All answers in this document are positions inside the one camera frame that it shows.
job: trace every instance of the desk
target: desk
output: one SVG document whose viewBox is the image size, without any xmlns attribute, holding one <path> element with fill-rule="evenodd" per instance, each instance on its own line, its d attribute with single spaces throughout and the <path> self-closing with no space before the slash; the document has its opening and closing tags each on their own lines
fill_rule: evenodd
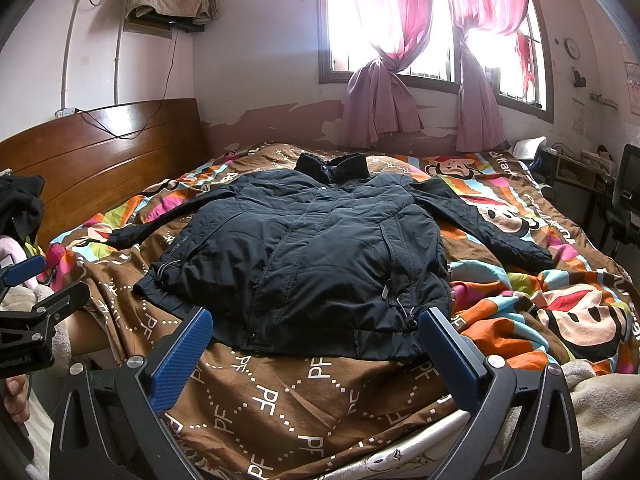
<svg viewBox="0 0 640 480">
<path fill-rule="evenodd" d="M 605 174 L 599 168 L 561 155 L 546 146 L 540 147 L 536 153 L 536 160 L 531 171 L 541 175 L 545 179 L 544 184 L 548 186 L 553 187 L 556 182 L 562 182 L 589 192 L 589 203 L 581 224 L 584 231 L 589 228 L 597 200 L 613 194 L 613 184 L 615 183 L 613 177 Z"/>
</svg>

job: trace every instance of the wall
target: wall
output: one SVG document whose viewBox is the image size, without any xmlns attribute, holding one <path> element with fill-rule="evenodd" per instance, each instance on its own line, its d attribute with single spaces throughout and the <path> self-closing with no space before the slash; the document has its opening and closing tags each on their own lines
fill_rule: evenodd
<svg viewBox="0 0 640 480">
<path fill-rule="evenodd" d="M 62 64 L 74 0 L 36 0 L 0 52 L 0 140 L 54 118 L 61 106 Z M 114 104 L 114 58 L 124 0 L 92 7 L 81 0 L 70 44 L 66 106 Z M 160 99 L 173 43 L 124 32 L 119 102 Z M 193 37 L 177 38 L 166 96 L 193 97 Z"/>
<path fill-rule="evenodd" d="M 219 0 L 221 19 L 194 42 L 194 86 L 213 152 L 265 140 L 333 147 L 338 140 L 345 84 L 318 84 L 317 0 Z M 501 108 L 508 139 L 546 135 L 576 150 L 600 142 L 602 111 L 593 41 L 580 0 L 540 0 L 550 39 L 554 124 Z M 569 58 L 565 37 L 580 46 Z M 573 87 L 572 65 L 588 87 Z M 458 96 L 412 89 L 425 129 L 393 136 L 379 148 L 433 155 L 455 152 Z M 573 97 L 586 105 L 587 131 L 571 130 Z"/>
<path fill-rule="evenodd" d="M 605 98 L 618 103 L 619 110 L 603 107 L 602 143 L 616 162 L 620 162 L 626 143 L 640 146 L 640 116 L 631 113 L 628 86 L 626 82 L 625 59 L 620 42 L 622 36 L 596 0 L 580 0 L 591 28 L 593 43 L 600 72 L 600 89 Z M 589 235 L 596 243 L 604 227 L 601 218 L 593 218 Z M 614 242 L 610 238 L 606 251 Z M 640 282 L 640 250 L 638 247 L 620 246 L 616 261 L 625 267 L 634 279 Z"/>
</svg>

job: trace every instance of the black chair backrest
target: black chair backrest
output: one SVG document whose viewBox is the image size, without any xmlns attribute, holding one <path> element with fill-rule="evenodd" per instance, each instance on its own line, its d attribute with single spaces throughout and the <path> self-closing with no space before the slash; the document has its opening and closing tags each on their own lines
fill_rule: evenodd
<svg viewBox="0 0 640 480">
<path fill-rule="evenodd" d="M 613 188 L 614 207 L 621 206 L 640 214 L 640 148 L 625 144 L 620 160 L 616 185 Z"/>
</svg>

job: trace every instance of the person's hand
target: person's hand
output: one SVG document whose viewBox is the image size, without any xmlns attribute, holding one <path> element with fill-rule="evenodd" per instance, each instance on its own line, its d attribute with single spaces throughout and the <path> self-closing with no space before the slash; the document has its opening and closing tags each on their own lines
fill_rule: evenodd
<svg viewBox="0 0 640 480">
<path fill-rule="evenodd" d="M 29 404 L 27 402 L 27 377 L 24 375 L 0 379 L 6 381 L 6 395 L 4 407 L 11 415 L 14 422 L 26 422 L 29 420 Z"/>
</svg>

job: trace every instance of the jacket collar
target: jacket collar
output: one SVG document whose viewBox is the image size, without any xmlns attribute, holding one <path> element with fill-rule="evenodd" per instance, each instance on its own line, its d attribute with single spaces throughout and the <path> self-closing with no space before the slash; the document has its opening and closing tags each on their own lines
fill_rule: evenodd
<svg viewBox="0 0 640 480">
<path fill-rule="evenodd" d="M 296 171 L 323 184 L 341 184 L 348 180 L 370 177 L 367 157 L 361 153 L 339 156 L 334 160 L 322 160 L 318 156 L 302 153 L 296 164 Z"/>
</svg>

